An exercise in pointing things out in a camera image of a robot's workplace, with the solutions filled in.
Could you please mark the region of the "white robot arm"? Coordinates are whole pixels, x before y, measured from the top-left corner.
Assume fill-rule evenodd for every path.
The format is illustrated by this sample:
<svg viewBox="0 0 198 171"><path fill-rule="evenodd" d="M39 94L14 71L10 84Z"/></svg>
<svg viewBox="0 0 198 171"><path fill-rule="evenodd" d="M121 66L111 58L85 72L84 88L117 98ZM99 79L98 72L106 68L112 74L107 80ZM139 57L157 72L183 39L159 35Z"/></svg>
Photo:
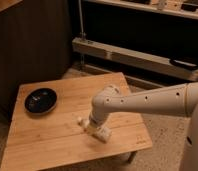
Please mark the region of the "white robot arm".
<svg viewBox="0 0 198 171"><path fill-rule="evenodd" d="M198 82L185 83L128 95L109 85L92 99L87 131L96 132L115 112L186 115L190 125L180 171L198 171Z"/></svg>

